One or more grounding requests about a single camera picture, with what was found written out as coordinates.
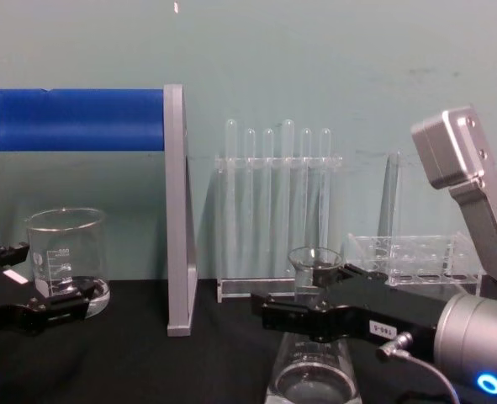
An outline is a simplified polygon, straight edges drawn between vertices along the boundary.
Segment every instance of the robotic arm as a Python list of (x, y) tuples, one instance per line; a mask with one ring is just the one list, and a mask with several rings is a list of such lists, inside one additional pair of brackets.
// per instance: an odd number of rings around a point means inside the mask
[[(447, 110), (412, 132), (431, 185), (449, 187), (485, 272), (497, 282), (497, 167), (477, 114), (471, 107)], [(260, 296), (252, 302), (266, 329), (322, 343), (364, 339), (379, 345), (380, 359), (410, 354), (450, 380), (497, 396), (497, 300), (455, 295), (443, 302), (394, 289), (385, 279), (346, 264), (309, 306)]]
[(0, 330), (36, 335), (47, 327), (83, 320), (93, 295), (93, 282), (70, 294), (45, 298), (26, 278), (7, 266), (25, 261), (29, 245), (0, 247)]

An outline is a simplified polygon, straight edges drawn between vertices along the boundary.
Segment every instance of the glass cylinder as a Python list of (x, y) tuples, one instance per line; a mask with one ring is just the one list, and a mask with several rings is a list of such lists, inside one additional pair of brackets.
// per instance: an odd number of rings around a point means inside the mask
[[(321, 247), (289, 254), (295, 268), (295, 301), (308, 305), (336, 282), (341, 257)], [(345, 340), (316, 343), (286, 332), (272, 370), (266, 404), (359, 404), (357, 383)]]
[(26, 220), (35, 288), (45, 297), (95, 285), (87, 317), (109, 302), (103, 225), (105, 214), (91, 208), (46, 210)]

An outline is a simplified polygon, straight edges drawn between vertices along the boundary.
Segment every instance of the blue led light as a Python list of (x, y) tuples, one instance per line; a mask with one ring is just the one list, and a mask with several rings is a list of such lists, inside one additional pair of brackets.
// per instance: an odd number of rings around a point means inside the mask
[(497, 378), (489, 373), (482, 373), (476, 380), (480, 389), (489, 394), (497, 394)]

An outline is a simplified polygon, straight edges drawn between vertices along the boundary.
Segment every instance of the black table surface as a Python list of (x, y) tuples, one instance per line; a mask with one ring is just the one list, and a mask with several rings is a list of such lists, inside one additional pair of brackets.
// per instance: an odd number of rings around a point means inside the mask
[[(282, 334), (262, 329), (245, 299), (216, 300), (199, 282), (190, 337), (167, 336), (166, 281), (113, 281), (105, 311), (36, 337), (0, 332), (2, 403), (262, 404)], [(381, 364), (373, 345), (350, 341), (363, 404), (448, 402), (412, 364)], [(495, 403), (457, 387), (463, 403)]]

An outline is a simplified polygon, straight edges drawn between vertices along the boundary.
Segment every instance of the blue foam roller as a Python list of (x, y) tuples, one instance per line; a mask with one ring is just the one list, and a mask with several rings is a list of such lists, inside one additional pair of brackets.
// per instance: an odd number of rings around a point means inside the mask
[(161, 89), (1, 89), (0, 152), (164, 151)]

